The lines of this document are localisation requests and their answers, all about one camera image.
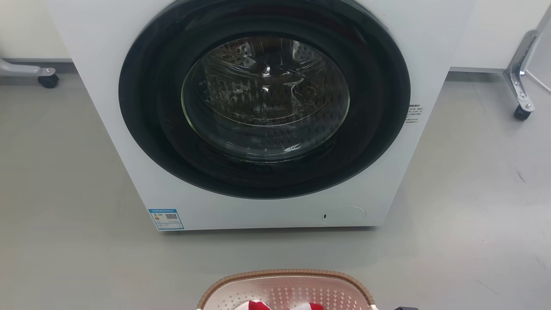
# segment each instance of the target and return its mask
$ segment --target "brown basket rim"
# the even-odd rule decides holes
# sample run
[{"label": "brown basket rim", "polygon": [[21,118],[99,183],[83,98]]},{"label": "brown basket rim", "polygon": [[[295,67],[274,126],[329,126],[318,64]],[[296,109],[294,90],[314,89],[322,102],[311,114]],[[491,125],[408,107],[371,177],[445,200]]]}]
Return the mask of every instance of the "brown basket rim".
[{"label": "brown basket rim", "polygon": [[373,296],[369,291],[363,286],[360,281],[355,278],[344,274],[342,272],[329,271],[329,270],[316,270],[316,269],[270,269],[270,270],[259,270],[253,272],[243,272],[241,274],[235,274],[227,276],[218,280],[216,283],[211,285],[207,291],[199,300],[197,304],[197,309],[203,309],[207,300],[212,296],[212,294],[222,286],[240,280],[256,279],[261,277],[273,277],[273,276],[315,276],[315,277],[329,277],[334,279],[343,280],[352,286],[354,286],[360,293],[364,296],[365,300],[368,301],[369,306],[375,304]]}]

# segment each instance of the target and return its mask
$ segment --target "white cable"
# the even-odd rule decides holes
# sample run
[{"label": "white cable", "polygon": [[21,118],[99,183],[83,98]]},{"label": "white cable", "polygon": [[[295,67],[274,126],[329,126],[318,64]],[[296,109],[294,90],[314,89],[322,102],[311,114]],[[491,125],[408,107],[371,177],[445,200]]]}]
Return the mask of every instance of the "white cable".
[{"label": "white cable", "polygon": [[528,70],[526,70],[525,72],[528,73],[528,75],[531,76],[531,77],[534,79],[534,81],[536,81],[541,87],[545,88],[548,92],[551,93],[551,88],[545,86],[545,84],[543,84],[542,81],[540,81],[537,77],[535,77],[535,76],[532,74],[532,72],[530,72],[530,71],[528,71]]}]

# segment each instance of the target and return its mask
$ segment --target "washing machine door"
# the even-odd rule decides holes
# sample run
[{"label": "washing machine door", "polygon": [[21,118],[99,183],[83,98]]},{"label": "washing machine door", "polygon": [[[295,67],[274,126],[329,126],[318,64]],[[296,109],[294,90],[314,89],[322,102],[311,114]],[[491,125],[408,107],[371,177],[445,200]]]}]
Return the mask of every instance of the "washing machine door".
[{"label": "washing machine door", "polygon": [[385,27],[342,0],[188,0],[145,27],[123,64],[126,125],[151,159],[217,193],[275,199],[376,161],[409,107]]}]

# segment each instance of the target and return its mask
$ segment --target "blue and white sticker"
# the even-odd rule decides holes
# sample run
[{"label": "blue and white sticker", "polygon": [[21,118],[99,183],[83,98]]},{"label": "blue and white sticker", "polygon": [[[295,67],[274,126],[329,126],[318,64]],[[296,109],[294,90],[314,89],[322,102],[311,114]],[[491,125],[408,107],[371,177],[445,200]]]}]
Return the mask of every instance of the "blue and white sticker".
[{"label": "blue and white sticker", "polygon": [[176,209],[148,209],[153,222],[160,231],[183,229],[182,221]]}]

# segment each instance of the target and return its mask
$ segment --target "metal stand leg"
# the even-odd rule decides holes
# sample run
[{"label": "metal stand leg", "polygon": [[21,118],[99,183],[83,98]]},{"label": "metal stand leg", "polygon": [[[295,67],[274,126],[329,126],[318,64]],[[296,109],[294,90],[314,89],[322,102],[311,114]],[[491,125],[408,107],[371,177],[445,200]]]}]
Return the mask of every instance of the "metal stand leg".
[{"label": "metal stand leg", "polygon": [[0,58],[0,77],[38,77],[40,85],[46,88],[54,88],[59,78],[54,68],[41,68],[38,66],[14,65]]},{"label": "metal stand leg", "polygon": [[530,48],[533,46],[537,37],[537,30],[530,30],[524,35],[511,63],[505,72],[503,72],[507,83],[518,100],[518,107],[514,114],[515,118],[518,120],[526,120],[530,116],[530,113],[535,111],[534,104],[522,85],[521,77],[525,74],[524,66],[530,55]]}]

